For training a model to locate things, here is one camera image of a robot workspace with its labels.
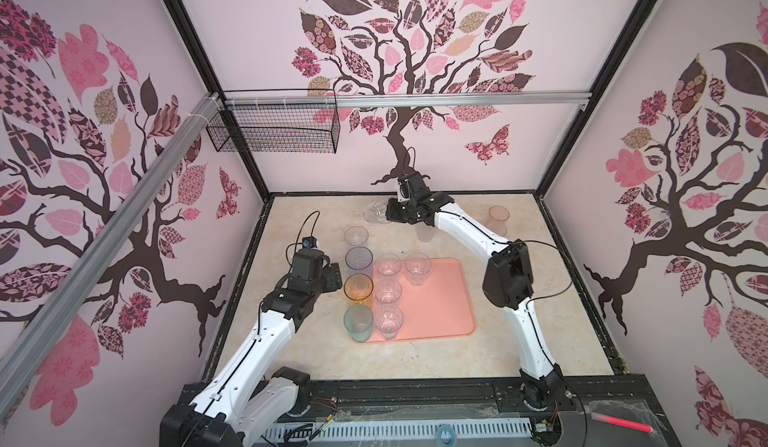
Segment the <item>yellow amber glass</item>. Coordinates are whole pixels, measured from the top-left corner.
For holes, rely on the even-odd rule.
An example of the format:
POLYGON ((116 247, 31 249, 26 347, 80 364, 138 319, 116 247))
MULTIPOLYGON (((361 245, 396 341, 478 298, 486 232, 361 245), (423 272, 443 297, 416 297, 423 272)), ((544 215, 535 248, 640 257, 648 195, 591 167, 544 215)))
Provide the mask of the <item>yellow amber glass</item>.
POLYGON ((350 302, 369 305, 373 298, 374 283, 367 274, 356 273, 346 279, 343 291, 350 302))

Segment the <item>blue tall cup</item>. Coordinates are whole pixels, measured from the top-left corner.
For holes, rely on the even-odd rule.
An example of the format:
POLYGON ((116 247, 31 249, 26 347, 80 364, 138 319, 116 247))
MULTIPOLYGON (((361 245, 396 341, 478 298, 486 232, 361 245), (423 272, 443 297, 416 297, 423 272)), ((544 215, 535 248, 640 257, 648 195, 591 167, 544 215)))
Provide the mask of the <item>blue tall cup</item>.
POLYGON ((352 247, 346 253, 344 262, 350 275, 365 274, 371 276, 373 273, 374 255, 368 247, 352 247))

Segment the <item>green tall cup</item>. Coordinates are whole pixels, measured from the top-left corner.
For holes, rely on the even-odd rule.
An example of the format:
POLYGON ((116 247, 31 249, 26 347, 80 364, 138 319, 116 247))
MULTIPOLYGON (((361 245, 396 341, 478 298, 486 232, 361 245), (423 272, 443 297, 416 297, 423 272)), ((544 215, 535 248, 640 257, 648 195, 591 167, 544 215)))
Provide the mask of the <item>green tall cup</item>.
POLYGON ((343 323, 347 334, 353 341, 365 343, 370 339, 373 332, 373 312, 365 304, 355 304, 344 313, 343 323))

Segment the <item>clear faceted glass front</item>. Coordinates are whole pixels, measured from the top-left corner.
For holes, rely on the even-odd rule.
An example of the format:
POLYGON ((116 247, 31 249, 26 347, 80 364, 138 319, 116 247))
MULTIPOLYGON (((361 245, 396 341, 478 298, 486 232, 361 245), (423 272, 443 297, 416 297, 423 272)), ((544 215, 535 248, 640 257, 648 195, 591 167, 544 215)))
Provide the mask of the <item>clear faceted glass front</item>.
POLYGON ((380 279, 374 286, 374 297, 379 304, 395 305, 402 296, 403 288, 396 279, 380 279))

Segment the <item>pink transparent cup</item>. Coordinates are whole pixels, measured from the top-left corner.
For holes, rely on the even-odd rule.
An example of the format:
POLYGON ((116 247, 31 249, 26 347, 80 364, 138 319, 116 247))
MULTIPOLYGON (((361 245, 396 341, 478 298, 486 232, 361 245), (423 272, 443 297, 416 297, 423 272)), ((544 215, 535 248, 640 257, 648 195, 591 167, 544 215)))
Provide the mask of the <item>pink transparent cup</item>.
POLYGON ((488 226, 505 226, 510 218, 510 212, 501 205, 493 205, 488 210, 488 226))

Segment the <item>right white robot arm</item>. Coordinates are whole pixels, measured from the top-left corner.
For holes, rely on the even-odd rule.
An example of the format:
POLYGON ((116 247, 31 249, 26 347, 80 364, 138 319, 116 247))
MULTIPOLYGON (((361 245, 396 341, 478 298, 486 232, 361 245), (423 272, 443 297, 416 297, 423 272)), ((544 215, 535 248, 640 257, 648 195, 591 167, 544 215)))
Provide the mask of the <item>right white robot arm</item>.
POLYGON ((388 200, 386 218, 409 225, 428 225, 445 232, 486 262, 482 291, 511 320, 518 342, 522 395, 537 411, 555 403, 564 385, 537 319, 529 249, 523 240, 508 240, 472 218, 445 192, 433 192, 417 172, 398 178, 397 196, 388 200))

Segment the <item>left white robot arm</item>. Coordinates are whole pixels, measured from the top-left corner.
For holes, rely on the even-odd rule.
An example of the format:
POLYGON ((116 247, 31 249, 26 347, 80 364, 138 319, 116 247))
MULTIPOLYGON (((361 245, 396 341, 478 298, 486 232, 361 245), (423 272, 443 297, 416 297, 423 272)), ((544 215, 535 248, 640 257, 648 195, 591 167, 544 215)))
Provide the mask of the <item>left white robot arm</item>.
POLYGON ((341 288, 340 267, 301 239, 291 266, 259 303, 256 322, 223 369, 187 402, 164 415, 161 446, 252 446, 281 416, 308 410, 310 376, 270 365, 312 314, 320 296, 341 288))

